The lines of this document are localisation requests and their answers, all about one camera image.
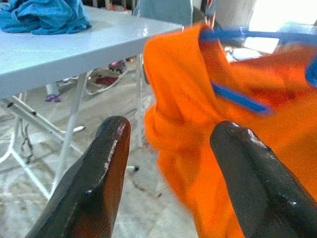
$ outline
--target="concrete floor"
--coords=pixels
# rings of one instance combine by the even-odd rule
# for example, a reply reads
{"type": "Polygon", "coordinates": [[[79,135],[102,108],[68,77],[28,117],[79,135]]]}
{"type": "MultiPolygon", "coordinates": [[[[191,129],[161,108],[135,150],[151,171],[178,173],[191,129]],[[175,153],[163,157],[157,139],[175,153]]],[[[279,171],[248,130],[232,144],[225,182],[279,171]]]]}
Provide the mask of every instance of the concrete floor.
{"type": "MultiPolygon", "coordinates": [[[[46,103],[45,88],[28,92],[27,104],[62,129],[66,128],[75,84],[61,88],[60,103],[46,103]]],[[[143,113],[154,102],[150,87],[142,86],[143,113]]],[[[132,125],[130,165],[139,165],[137,173],[126,172],[124,188],[113,238],[196,238],[190,214],[175,200],[156,167],[157,153],[146,143],[137,148],[135,112],[136,80],[127,74],[116,86],[99,95],[85,95],[78,125],[86,129],[74,135],[74,141],[85,150],[101,122],[113,115],[125,116],[132,125]]],[[[0,109],[0,156],[8,146],[14,116],[0,109]]],[[[29,126],[34,157],[29,165],[41,181],[51,186],[58,162],[59,145],[33,126],[29,126]]],[[[71,153],[68,167],[77,159],[71,153]]],[[[35,223],[47,200],[32,184],[18,163],[9,157],[0,164],[0,238],[23,238],[35,223]]]]}

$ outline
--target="orange shirt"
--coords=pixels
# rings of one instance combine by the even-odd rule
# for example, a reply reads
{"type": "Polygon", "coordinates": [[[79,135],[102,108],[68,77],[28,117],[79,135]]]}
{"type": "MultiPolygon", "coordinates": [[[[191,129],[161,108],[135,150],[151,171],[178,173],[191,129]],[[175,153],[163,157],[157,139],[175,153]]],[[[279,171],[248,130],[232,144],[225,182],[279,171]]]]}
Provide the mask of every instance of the orange shirt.
{"type": "Polygon", "coordinates": [[[158,166],[194,216],[201,238],[241,238],[224,178],[209,145],[214,126],[251,128],[317,199],[317,92],[305,80],[317,53],[301,48],[228,63],[219,42],[199,43],[196,25],[149,40],[144,65],[156,103],[145,116],[158,166]],[[211,82],[270,106],[257,115],[215,95],[211,82]]]}

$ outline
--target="white table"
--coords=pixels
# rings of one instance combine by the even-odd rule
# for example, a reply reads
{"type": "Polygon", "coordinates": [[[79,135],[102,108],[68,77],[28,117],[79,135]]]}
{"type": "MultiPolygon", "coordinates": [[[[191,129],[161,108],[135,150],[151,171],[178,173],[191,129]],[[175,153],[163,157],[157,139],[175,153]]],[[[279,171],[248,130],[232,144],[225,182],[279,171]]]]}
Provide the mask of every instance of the white table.
{"type": "MultiPolygon", "coordinates": [[[[47,130],[55,139],[62,142],[60,162],[50,192],[14,150],[18,133],[18,119],[9,149],[0,158],[0,163],[12,154],[47,198],[50,198],[63,175],[69,147],[81,153],[73,144],[72,135],[87,81],[86,72],[116,60],[139,55],[143,52],[148,38],[156,34],[182,29],[181,25],[173,23],[123,15],[93,7],[85,7],[85,9],[93,27],[84,32],[38,36],[29,33],[10,34],[0,31],[0,100],[17,115],[17,118],[24,118],[47,130]],[[62,135],[63,131],[14,96],[73,75],[80,76],[67,130],[64,132],[65,136],[62,135]]],[[[137,67],[139,103],[141,100],[140,77],[140,67],[137,67]]]]}

